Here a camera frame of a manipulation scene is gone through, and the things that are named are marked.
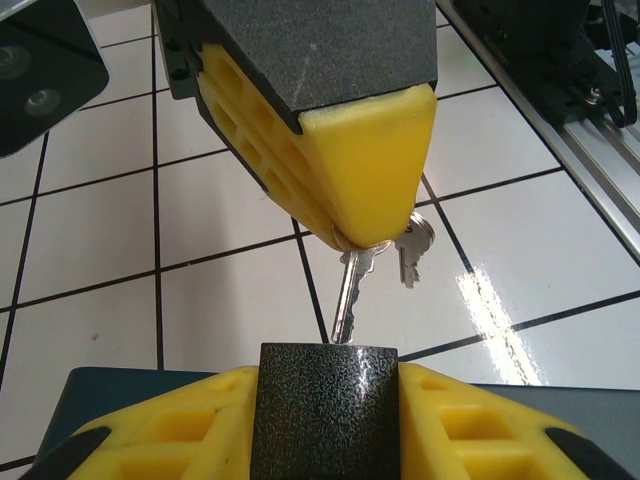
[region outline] yellow gripper pad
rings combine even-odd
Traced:
[[[632,479],[571,425],[379,350],[263,345],[260,369],[98,418],[29,478],[58,455],[70,480]]]
[[[201,115],[273,201],[338,250],[403,232],[436,111],[434,0],[156,8]]]

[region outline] yellow foam pad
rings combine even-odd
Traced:
[[[248,480],[258,368],[96,419],[112,429],[70,480]],[[399,365],[402,480],[586,480],[546,436],[556,418],[415,364]]]
[[[200,94],[269,196],[338,250],[400,235],[413,209],[436,97],[427,84],[303,112],[294,134],[219,45],[203,45]]]

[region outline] key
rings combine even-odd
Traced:
[[[384,242],[364,251],[345,252],[340,258],[345,267],[331,335],[333,343],[344,344],[351,341],[354,321],[353,305],[360,294],[360,281],[367,273],[373,272],[374,257],[384,252],[389,245],[391,242]]]
[[[413,288],[420,281],[418,261],[435,239],[435,233],[429,222],[417,212],[411,213],[409,225],[402,235],[394,240],[400,256],[400,281],[407,288]]]

